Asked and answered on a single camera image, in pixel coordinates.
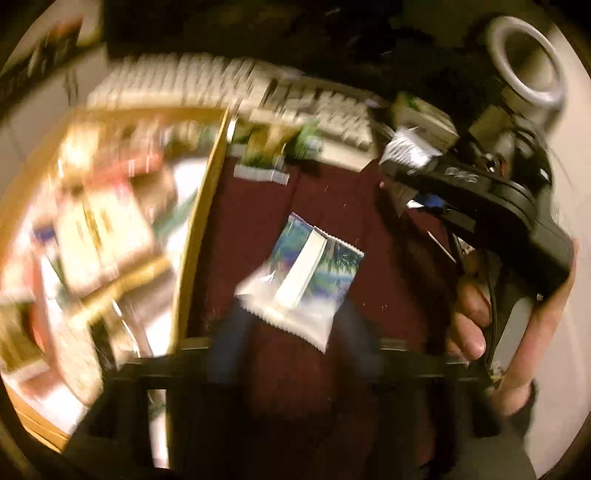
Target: maroon desk mat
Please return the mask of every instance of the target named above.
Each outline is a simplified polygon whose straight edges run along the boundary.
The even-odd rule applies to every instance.
[[[361,173],[324,164],[290,167],[288,185],[233,178],[226,159],[210,210],[194,284],[189,336],[206,335],[228,311],[234,289],[271,253],[290,212],[365,252],[348,293],[382,337],[420,351],[443,346],[457,281],[428,236],[447,244],[441,224],[408,212],[397,218],[379,188],[377,163]],[[377,428],[376,399],[354,378],[331,335],[326,354],[263,321],[245,361],[250,416],[244,478],[362,478]],[[431,440],[417,433],[417,462]]]

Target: human hand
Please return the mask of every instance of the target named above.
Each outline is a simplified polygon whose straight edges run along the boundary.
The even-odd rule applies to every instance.
[[[573,288],[576,274],[578,244],[574,243],[573,265],[567,281],[554,294],[536,306],[517,351],[500,387],[493,393],[493,402],[505,415],[512,415],[527,402],[531,381],[558,328],[566,301]],[[488,291],[478,282],[480,267],[478,252],[467,257],[466,275],[457,285],[457,302],[452,313],[446,348],[459,358],[472,361],[486,349],[482,328],[491,323],[491,303]]]

